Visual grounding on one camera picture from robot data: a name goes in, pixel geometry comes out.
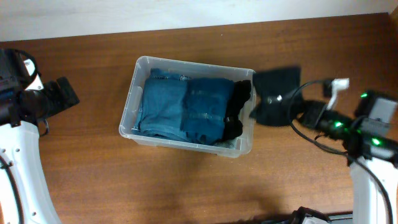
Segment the small black clothing bundle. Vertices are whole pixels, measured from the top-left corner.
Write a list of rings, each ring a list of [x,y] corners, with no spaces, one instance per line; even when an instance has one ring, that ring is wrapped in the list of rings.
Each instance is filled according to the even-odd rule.
[[[302,111],[302,94],[294,93],[300,87],[300,74],[297,65],[256,72],[252,82],[260,102],[249,117],[264,126],[288,126],[287,112],[295,116]]]

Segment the black taped clothing bundle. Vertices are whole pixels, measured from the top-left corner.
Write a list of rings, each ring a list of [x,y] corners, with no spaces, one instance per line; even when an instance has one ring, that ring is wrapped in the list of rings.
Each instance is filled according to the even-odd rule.
[[[243,124],[239,119],[241,109],[251,97],[251,81],[243,80],[234,83],[232,97],[228,101],[224,116],[224,131],[221,141],[235,139],[242,135]]]

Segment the light blue jeans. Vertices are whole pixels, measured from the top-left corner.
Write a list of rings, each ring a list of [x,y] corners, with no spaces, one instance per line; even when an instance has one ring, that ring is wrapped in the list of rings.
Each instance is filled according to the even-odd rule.
[[[238,138],[226,141],[218,141],[214,144],[215,147],[223,147],[228,149],[236,149]]]

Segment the dark blue jeans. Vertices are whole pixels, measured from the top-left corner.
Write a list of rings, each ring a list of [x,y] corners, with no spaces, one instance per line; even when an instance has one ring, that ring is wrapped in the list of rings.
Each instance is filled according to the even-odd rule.
[[[183,99],[190,77],[159,68],[150,70],[144,84],[133,134],[188,141],[186,132],[180,129],[183,118]]]

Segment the blue taped clothing bundle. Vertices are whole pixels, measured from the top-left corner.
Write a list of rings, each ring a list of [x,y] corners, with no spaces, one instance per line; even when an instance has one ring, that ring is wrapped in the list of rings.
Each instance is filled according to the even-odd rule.
[[[212,145],[221,139],[234,82],[225,78],[194,78],[187,82],[181,130],[188,141]]]

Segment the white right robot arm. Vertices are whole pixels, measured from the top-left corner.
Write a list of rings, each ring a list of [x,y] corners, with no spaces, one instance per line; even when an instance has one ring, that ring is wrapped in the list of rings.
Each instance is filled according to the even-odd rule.
[[[354,118],[329,110],[324,102],[309,101],[299,123],[332,140],[334,149],[293,130],[321,150],[343,156],[353,181],[353,223],[397,223],[397,141],[386,138],[397,102],[386,95],[367,91]]]

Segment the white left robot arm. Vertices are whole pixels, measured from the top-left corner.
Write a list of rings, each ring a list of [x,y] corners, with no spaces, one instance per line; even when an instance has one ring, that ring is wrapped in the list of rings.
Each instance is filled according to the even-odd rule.
[[[1,49],[1,221],[60,223],[40,161],[39,124],[79,104],[65,77],[42,83],[35,58]]]

